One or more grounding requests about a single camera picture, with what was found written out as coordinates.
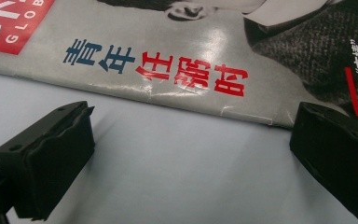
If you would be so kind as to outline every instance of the magazine cover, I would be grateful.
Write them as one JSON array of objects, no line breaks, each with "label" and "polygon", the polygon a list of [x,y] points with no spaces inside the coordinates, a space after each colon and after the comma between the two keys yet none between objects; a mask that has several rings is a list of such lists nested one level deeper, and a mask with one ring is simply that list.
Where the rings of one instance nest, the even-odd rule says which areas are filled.
[{"label": "magazine cover", "polygon": [[358,0],[0,0],[0,74],[292,127],[358,119]]}]

